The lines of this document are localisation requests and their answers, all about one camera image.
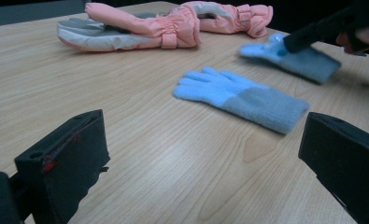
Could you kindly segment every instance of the red marking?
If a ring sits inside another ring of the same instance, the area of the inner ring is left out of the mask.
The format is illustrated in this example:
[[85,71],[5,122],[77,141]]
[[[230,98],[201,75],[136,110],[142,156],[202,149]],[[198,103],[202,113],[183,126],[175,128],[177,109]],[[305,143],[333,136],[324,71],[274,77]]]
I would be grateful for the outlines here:
[[42,168],[42,171],[43,172],[51,171],[53,168],[55,168],[56,163],[57,163],[56,161],[49,161],[48,163],[44,165],[44,167]]
[[75,143],[80,143],[81,142],[81,136],[79,135],[79,133],[76,133],[73,137],[73,142]]

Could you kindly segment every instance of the glove strap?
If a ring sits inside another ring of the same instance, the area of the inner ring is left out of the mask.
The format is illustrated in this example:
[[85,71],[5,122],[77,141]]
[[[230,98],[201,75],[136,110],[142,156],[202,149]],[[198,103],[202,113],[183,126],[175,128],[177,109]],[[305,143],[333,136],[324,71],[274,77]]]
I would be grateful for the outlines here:
[[245,31],[250,29],[250,20],[252,17],[251,8],[248,4],[237,7],[237,11],[239,12],[239,24],[245,29]]

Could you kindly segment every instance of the wooden table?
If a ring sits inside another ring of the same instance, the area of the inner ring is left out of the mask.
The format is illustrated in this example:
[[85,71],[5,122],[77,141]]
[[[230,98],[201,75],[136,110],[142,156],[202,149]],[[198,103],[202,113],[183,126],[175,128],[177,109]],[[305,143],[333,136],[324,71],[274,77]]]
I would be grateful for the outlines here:
[[203,44],[194,49],[89,53],[57,38],[56,22],[68,18],[0,26],[0,171],[13,175],[13,159],[28,147],[75,115],[103,109],[109,170],[70,223],[355,223],[298,159],[306,116],[281,135],[178,100],[172,90],[186,71],[213,66],[303,98],[310,111],[369,132],[369,55],[317,43],[343,66],[316,85],[238,57],[241,45],[267,36],[201,33]]

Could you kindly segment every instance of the light blue glove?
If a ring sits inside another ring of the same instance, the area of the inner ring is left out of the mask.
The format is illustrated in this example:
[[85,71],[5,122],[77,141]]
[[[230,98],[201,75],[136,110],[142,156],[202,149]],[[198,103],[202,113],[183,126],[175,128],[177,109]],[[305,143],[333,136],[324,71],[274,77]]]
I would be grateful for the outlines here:
[[289,133],[309,108],[304,100],[211,67],[187,72],[173,94],[208,103],[279,133]]
[[339,61],[312,47],[289,53],[283,37],[282,34],[274,34],[269,38],[270,43],[243,45],[239,50],[240,55],[267,60],[319,84],[325,83],[341,67]]

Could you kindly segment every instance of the gray cuff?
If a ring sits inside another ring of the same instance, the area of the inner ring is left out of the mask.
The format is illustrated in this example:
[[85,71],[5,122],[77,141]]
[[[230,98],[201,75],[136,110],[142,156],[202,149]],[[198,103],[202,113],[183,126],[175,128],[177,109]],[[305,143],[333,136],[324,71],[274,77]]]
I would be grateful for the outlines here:
[[339,61],[312,47],[286,54],[278,65],[319,84],[325,83],[341,67]]
[[251,88],[228,99],[221,109],[279,133],[289,133],[309,103],[271,88]]

